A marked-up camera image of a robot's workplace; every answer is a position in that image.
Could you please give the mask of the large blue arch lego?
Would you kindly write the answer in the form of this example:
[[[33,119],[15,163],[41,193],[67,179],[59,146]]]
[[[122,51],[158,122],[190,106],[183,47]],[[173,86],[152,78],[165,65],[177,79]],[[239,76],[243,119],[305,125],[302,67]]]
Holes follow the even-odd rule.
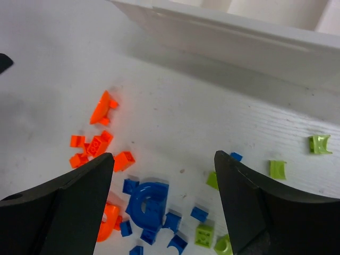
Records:
[[[158,232],[163,224],[168,196],[168,184],[145,182],[130,195],[126,213],[140,228]]]

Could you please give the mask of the orange arch lego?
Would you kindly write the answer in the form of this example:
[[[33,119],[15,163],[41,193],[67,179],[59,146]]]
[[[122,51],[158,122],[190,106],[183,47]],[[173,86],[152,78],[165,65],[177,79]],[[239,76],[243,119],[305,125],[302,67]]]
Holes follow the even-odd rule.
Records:
[[[97,242],[103,242],[110,237],[116,225],[119,214],[120,208],[118,206],[106,203],[103,214],[104,216],[106,216],[106,220],[102,220],[100,223]]]

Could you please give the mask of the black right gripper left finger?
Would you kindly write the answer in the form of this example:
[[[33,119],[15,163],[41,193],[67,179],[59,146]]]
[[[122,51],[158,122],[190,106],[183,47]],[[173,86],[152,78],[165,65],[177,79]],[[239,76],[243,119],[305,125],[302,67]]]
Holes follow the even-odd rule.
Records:
[[[1,254],[93,254],[114,159],[104,153],[1,200]]]

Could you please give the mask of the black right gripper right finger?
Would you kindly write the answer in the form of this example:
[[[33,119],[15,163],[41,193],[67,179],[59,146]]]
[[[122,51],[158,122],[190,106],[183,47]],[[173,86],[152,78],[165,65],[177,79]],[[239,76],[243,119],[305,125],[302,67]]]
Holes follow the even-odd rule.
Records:
[[[287,186],[224,151],[214,157],[234,254],[339,254],[339,200]]]

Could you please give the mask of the orange round dish lego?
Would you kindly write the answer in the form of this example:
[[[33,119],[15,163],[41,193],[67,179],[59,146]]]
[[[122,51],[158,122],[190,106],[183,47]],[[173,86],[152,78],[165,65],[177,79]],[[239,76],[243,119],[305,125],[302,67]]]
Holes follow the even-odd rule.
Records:
[[[119,103],[105,90],[90,118],[89,124],[101,124],[107,126],[110,123],[108,113],[111,109],[118,108]]]

